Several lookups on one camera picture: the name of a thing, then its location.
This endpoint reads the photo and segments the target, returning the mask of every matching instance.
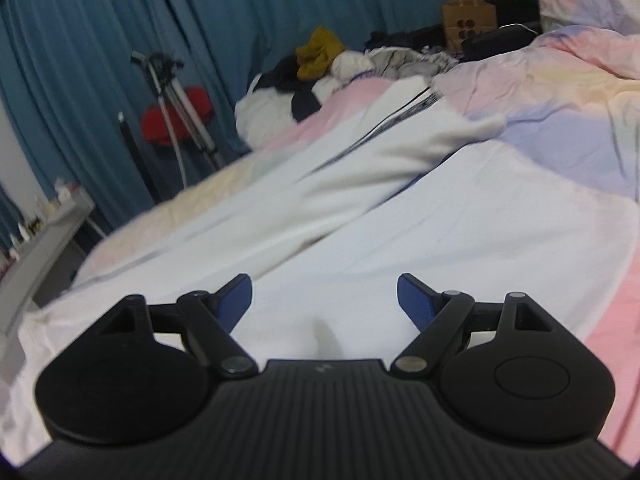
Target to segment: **white wall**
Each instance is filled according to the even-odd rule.
[[[24,214],[37,212],[36,196],[44,199],[44,193],[29,167],[27,158],[15,138],[14,130],[0,101],[0,182],[7,195]]]

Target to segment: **bed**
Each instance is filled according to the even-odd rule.
[[[548,33],[530,47],[432,86],[350,86],[212,177],[235,182],[227,191],[209,196],[223,187],[209,182],[204,198],[182,197],[197,213],[133,251],[94,255],[69,293],[23,321],[3,453],[21,463],[47,443],[34,380],[126,294],[172,302],[247,272],[254,301],[233,336],[261,365],[388,365],[416,335],[395,297],[410,272],[478,301],[526,291],[609,366],[617,393],[601,438],[638,460],[640,0],[541,3]]]

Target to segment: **white blanket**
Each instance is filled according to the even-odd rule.
[[[420,78],[398,85],[399,91],[386,95],[378,108],[355,118],[350,130],[338,128],[319,139],[129,268],[119,268],[29,314],[19,331],[27,364],[12,386],[2,420],[0,447],[5,455],[20,463],[47,443],[32,394],[39,372],[124,295],[139,293],[150,303],[165,303],[189,290],[217,290],[239,272],[257,279],[359,218],[449,153],[502,131],[501,118],[470,122],[442,99],[337,162],[307,174],[424,89]]]
[[[390,364],[417,335],[396,298],[398,276],[410,272],[478,301],[525,291],[585,338],[626,272],[638,222],[632,200],[565,180],[508,144],[467,146],[258,280],[233,335],[261,364]]]

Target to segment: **metal pin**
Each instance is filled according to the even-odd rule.
[[[396,359],[396,367],[406,373],[415,374],[426,369],[427,361],[415,355],[405,355]]]
[[[229,374],[241,374],[250,370],[253,365],[251,359],[241,355],[228,357],[221,363],[222,369]]]

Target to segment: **brown paper bag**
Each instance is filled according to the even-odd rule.
[[[457,0],[443,4],[442,24],[447,46],[456,54],[462,53],[462,42],[466,38],[498,28],[495,6],[482,0]]]

